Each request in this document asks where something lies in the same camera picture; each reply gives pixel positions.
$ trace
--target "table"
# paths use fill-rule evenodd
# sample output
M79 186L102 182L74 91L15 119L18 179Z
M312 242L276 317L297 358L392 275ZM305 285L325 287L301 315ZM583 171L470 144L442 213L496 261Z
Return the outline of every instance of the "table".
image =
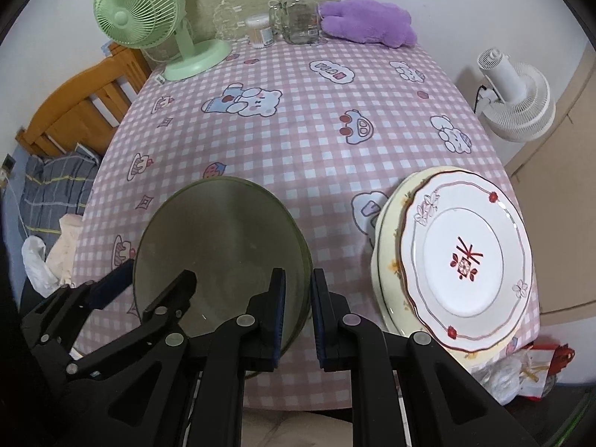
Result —
M133 257L160 204L195 180L225 174L275 194L296 219L330 290L382 326L370 282L374 219L406 176L437 165L479 173L515 203L481 124L420 47L326 39L266 49L237 43L204 74L145 84L95 179L74 280L98 279ZM129 288L89 317L75 346L88 353L138 324ZM538 329L534 285L508 352L535 339ZM319 369L308 322L278 370L246 382L244 403L347 408L349 374Z

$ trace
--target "fan base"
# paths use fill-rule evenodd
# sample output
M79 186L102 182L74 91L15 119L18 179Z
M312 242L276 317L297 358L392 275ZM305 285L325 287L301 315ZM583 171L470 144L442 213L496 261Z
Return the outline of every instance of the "fan base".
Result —
M174 57L169 64L163 77L166 80L183 80L196 76L223 61L232 51L228 42L223 40L206 40L194 46L192 57L183 58L180 54Z

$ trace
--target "stuffed animal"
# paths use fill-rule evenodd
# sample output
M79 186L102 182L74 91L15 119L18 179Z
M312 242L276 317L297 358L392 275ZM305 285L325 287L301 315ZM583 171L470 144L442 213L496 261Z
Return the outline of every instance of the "stuffed animal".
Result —
M396 49L416 45L412 17L393 3L375 0L326 1L321 4L321 28L333 37L358 43L383 43Z

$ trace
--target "glass jar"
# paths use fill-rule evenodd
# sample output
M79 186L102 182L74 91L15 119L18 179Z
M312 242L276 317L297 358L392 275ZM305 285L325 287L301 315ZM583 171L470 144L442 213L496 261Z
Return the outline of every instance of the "glass jar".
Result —
M300 45L319 39L317 0L274 0L269 3L271 24L287 43Z

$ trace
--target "electric fan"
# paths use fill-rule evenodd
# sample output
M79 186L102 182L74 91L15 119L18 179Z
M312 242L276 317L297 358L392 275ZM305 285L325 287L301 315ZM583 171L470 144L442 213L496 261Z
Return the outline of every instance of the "electric fan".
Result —
M111 40L133 49L159 45L174 34L180 54L167 65L163 76L182 80L223 61L229 43L207 40L193 43L186 19L185 0L94 0L99 28Z
M495 48L481 53L478 65L493 89L482 86L478 90L476 114L484 113L497 136L526 142L548 131L555 118L555 101L538 69L512 64Z

